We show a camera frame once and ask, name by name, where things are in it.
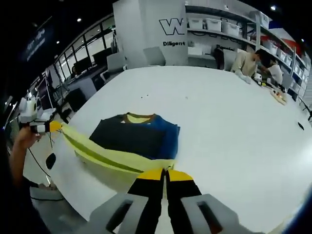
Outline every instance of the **black ceiling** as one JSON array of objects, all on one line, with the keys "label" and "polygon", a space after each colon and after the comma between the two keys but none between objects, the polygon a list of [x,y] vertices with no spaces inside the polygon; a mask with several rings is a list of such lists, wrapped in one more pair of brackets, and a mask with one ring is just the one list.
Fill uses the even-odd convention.
[{"label": "black ceiling", "polygon": [[[4,24],[4,62],[6,63],[5,78],[9,94],[24,95],[26,87],[47,66],[54,62],[69,43],[82,31],[97,20],[113,12],[112,3],[116,0],[28,0],[6,2]],[[305,49],[311,44],[309,8],[301,3],[283,0],[242,0],[279,21],[282,27],[296,40],[304,38]],[[277,6],[277,11],[270,10],[271,5]],[[53,27],[53,38],[49,49],[40,54],[40,59],[32,63],[21,63],[19,53],[25,49],[29,39],[33,38],[42,24]]]}]

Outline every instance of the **white table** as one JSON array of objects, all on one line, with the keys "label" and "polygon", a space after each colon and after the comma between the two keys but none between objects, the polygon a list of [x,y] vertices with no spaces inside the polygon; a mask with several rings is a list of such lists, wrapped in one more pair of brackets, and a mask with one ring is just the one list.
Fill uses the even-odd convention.
[{"label": "white table", "polygon": [[[283,106],[268,89],[233,73],[198,67],[127,70],[92,96],[70,125],[90,136],[101,119],[126,112],[156,113],[181,126],[175,169],[191,175],[203,194],[234,210],[252,231],[268,232],[281,223],[311,183],[312,128],[298,104],[289,97]],[[62,138],[54,151],[52,180],[89,220],[116,191],[86,169]],[[157,233],[172,233],[166,215],[163,208]]]}]

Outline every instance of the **human hand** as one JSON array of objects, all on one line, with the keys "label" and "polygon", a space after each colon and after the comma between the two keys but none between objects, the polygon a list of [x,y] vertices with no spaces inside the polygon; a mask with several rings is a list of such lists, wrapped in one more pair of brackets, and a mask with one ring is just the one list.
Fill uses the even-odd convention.
[{"label": "human hand", "polygon": [[33,146],[33,144],[36,142],[36,140],[41,139],[41,135],[36,135],[30,130],[29,126],[23,127],[19,134],[17,135],[14,146],[17,146],[19,148],[22,148],[24,150],[30,148]]}]

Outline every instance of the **white shirt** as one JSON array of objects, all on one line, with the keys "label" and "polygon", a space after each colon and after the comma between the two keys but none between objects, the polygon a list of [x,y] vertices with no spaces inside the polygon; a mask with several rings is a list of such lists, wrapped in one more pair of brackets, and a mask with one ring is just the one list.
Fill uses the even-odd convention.
[{"label": "white shirt", "polygon": [[268,70],[270,71],[272,78],[281,85],[283,82],[283,72],[279,65],[274,64],[272,67],[269,67]]}]

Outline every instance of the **t-shirt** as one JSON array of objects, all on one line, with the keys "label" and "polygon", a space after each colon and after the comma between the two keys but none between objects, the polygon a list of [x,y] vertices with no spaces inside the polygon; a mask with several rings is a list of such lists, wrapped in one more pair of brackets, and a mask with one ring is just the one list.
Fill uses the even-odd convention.
[{"label": "t-shirt", "polygon": [[101,120],[90,136],[99,146],[149,159],[174,159],[179,127],[158,115],[131,113]]},{"label": "t-shirt", "polygon": [[243,75],[251,77],[257,71],[257,64],[252,58],[252,53],[239,52],[232,65],[231,72],[241,70]]},{"label": "t-shirt", "polygon": [[283,72],[279,65],[274,64],[273,66],[269,67],[268,70],[271,73],[271,76],[278,84],[282,84],[283,82]]}]

